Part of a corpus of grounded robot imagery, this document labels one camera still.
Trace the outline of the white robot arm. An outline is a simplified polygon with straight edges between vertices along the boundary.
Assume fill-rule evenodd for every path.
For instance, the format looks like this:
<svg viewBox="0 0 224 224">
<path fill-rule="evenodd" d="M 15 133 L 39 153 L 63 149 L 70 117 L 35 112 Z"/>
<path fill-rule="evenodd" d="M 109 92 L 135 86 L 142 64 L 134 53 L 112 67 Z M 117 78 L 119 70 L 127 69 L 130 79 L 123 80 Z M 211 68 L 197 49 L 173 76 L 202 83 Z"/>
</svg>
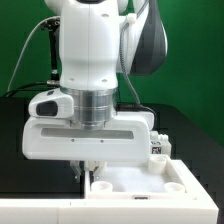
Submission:
<svg viewBox="0 0 224 224">
<path fill-rule="evenodd" d="M 117 76 L 150 75 L 167 54 L 155 0 L 45 0 L 60 18 L 58 88 L 36 95 L 24 126 L 29 159 L 146 162 L 154 115 L 142 105 L 119 111 Z"/>
</svg>

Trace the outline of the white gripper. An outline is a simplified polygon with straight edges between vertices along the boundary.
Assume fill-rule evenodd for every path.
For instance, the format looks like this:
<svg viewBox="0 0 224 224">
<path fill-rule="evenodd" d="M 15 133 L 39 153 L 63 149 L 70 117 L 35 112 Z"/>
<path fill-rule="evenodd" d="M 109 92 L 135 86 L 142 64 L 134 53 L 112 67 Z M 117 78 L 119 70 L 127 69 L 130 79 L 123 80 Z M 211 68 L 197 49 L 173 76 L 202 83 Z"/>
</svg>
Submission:
<svg viewBox="0 0 224 224">
<path fill-rule="evenodd" d="M 22 152 L 28 159 L 71 161 L 79 182 L 79 161 L 145 162 L 150 155 L 153 125 L 151 112 L 118 112 L 101 130 L 81 130 L 67 119 L 30 117 L 24 127 Z M 96 165 L 94 177 L 105 173 L 106 162 Z"/>
</svg>

